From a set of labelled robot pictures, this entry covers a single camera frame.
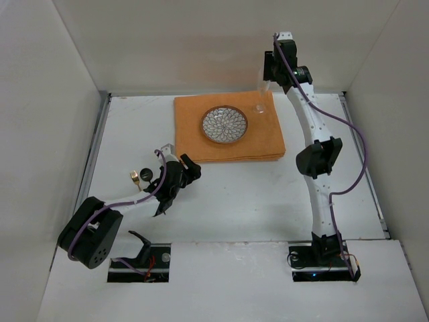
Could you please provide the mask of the clear wine glass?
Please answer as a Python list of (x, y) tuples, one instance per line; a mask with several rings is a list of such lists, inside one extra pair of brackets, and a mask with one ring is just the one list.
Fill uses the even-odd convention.
[(253, 108), (258, 115), (265, 113), (265, 95), (269, 91), (269, 86), (270, 80), (264, 79), (264, 67), (261, 67), (257, 74), (257, 100)]

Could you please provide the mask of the floral patterned ceramic plate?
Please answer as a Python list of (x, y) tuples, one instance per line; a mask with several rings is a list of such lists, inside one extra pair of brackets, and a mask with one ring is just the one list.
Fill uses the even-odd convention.
[(209, 109), (201, 121), (202, 133), (217, 144), (232, 144), (247, 132), (248, 120), (240, 109), (223, 105)]

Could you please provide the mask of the orange cloth placemat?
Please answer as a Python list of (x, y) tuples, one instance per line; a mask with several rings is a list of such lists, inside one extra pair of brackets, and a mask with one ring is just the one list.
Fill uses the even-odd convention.
[[(257, 91), (217, 93), (176, 97), (174, 99), (175, 147), (178, 155), (187, 154), (194, 162), (270, 161), (286, 153), (284, 137), (275, 110), (273, 95), (265, 95), (265, 113), (254, 112)], [(246, 134), (232, 144), (217, 144), (204, 136), (201, 121), (211, 108), (230, 105), (247, 117)]]

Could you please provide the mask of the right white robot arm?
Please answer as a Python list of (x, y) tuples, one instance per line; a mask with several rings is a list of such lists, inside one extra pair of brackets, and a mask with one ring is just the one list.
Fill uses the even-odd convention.
[(298, 66), (297, 47), (291, 33), (274, 35), (273, 50), (265, 52), (263, 79), (277, 83), (292, 103), (300, 122), (305, 148), (296, 156), (296, 166), (304, 176), (312, 207), (312, 243), (309, 259), (324, 266), (340, 252), (338, 229), (331, 215), (329, 176), (343, 147), (317, 111), (311, 74)]

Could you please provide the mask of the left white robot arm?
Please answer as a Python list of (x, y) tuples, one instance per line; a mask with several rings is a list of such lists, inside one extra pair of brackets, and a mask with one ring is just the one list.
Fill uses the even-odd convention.
[(155, 179), (149, 168), (130, 173), (139, 194), (110, 203), (96, 197), (88, 197), (82, 202), (57, 240), (57, 246), (67, 252), (70, 260), (89, 269), (98, 267), (109, 254), (117, 236), (123, 220), (120, 209), (138, 206), (155, 198), (159, 205), (154, 215), (164, 215), (178, 192), (201, 177), (200, 165), (187, 154), (177, 158), (161, 150), (155, 153), (162, 163), (159, 178)]

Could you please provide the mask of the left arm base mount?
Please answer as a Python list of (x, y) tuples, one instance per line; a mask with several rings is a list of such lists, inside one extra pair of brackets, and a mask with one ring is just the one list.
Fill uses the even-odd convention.
[(142, 243), (134, 258), (111, 259), (108, 283), (167, 283), (170, 277), (171, 244), (153, 244), (136, 231), (129, 231)]

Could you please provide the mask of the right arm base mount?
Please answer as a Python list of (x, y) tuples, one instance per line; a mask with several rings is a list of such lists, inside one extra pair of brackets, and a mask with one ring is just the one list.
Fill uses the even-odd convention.
[(312, 234), (312, 241), (291, 243), (288, 250), (294, 282), (357, 282), (361, 277), (359, 261), (336, 235)]

